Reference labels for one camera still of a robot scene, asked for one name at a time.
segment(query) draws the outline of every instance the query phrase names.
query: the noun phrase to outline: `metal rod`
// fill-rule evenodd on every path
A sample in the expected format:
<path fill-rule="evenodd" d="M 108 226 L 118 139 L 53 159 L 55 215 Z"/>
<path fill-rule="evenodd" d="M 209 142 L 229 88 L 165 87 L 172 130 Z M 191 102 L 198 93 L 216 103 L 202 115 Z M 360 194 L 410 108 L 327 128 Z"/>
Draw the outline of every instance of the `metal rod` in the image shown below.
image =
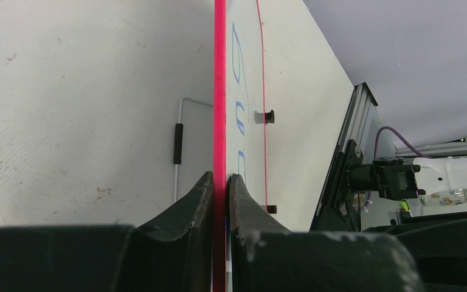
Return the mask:
<path fill-rule="evenodd" d="M 178 123 L 182 123 L 182 113 L 183 113 L 183 108 L 184 108 L 184 102 L 185 101 L 192 102 L 192 103 L 202 105 L 202 106 L 208 106 L 209 108 L 213 107 L 211 103 L 202 102 L 200 100 L 191 99 L 189 97 L 183 97 L 182 99 L 180 99 L 180 107 L 179 107 L 179 111 L 178 111 Z M 173 194 L 173 203 L 176 203 L 176 201 L 178 200 L 179 167 L 180 167 L 179 164 L 175 164 L 175 192 Z"/>

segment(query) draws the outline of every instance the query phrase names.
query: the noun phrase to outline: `red wire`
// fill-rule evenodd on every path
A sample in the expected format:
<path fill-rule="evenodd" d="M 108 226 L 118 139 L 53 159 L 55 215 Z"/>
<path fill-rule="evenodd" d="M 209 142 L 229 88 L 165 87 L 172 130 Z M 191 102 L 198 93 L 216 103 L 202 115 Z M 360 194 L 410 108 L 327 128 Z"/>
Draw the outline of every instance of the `red wire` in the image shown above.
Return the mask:
<path fill-rule="evenodd" d="M 257 2 L 258 24 L 260 26 L 260 41 L 262 42 L 262 111 L 263 125 L 264 125 L 264 184 L 265 184 L 265 198 L 266 198 L 266 211 L 268 211 L 268 163 L 266 160 L 266 78 L 264 69 L 264 34 L 262 32 L 262 19 L 260 17 L 260 7 Z"/>

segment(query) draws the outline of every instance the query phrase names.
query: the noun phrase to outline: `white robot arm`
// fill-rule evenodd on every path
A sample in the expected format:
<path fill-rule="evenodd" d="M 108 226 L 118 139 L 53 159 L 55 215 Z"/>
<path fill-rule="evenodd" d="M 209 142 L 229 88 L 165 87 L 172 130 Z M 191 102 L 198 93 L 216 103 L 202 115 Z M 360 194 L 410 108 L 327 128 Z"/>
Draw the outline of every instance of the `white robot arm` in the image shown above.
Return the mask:
<path fill-rule="evenodd" d="M 416 184 L 426 195 L 467 189 L 467 157 L 415 158 L 413 164 L 420 166 L 415 172 Z"/>

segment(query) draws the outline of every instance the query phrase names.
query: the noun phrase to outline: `white wall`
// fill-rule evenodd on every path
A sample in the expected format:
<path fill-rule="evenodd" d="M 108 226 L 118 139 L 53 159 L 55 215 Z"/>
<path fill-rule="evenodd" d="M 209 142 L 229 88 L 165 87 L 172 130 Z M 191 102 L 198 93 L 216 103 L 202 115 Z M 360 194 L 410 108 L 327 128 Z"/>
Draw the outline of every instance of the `white wall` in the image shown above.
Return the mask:
<path fill-rule="evenodd" d="M 467 1 L 304 2 L 387 125 L 413 145 L 467 137 Z"/>
<path fill-rule="evenodd" d="M 353 92 L 301 0 L 261 1 L 266 67 L 268 204 L 309 231 Z"/>
<path fill-rule="evenodd" d="M 178 101 L 212 100 L 212 3 L 0 1 L 0 225 L 141 224 L 171 205 Z M 210 112 L 188 109 L 209 141 Z M 182 189 L 209 152 L 184 150 Z"/>

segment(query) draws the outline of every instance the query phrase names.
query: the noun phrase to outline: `red line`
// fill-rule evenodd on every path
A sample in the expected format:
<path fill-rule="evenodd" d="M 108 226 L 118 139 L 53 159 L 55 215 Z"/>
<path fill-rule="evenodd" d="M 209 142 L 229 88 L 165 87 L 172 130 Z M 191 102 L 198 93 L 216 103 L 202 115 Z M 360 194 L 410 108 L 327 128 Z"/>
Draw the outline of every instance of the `red line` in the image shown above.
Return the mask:
<path fill-rule="evenodd" d="M 262 32 L 262 18 L 260 17 L 260 7 L 257 1 L 257 13 L 258 13 L 258 24 L 260 26 L 260 40 L 262 42 L 262 110 L 266 112 L 266 78 L 265 78 L 265 69 L 264 69 L 264 34 Z M 266 115 L 263 115 L 263 125 L 264 125 L 264 183 L 266 190 L 266 211 L 268 210 L 268 163 L 266 160 Z"/>
<path fill-rule="evenodd" d="M 215 0 L 213 99 L 214 230 L 212 283 L 226 290 L 226 0 Z"/>

